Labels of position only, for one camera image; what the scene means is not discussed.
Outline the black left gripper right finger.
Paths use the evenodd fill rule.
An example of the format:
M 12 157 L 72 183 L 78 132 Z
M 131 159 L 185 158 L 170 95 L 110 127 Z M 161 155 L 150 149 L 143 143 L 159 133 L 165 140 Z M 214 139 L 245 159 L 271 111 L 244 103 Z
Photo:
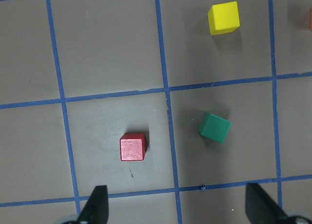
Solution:
M 245 213 L 251 224 L 286 224 L 288 216 L 258 183 L 247 183 Z

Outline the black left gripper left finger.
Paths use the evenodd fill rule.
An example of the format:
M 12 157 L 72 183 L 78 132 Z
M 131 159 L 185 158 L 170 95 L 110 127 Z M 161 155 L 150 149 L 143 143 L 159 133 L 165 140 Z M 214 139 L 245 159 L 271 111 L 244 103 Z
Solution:
M 78 216 L 78 224 L 106 224 L 108 222 L 107 186 L 96 186 Z

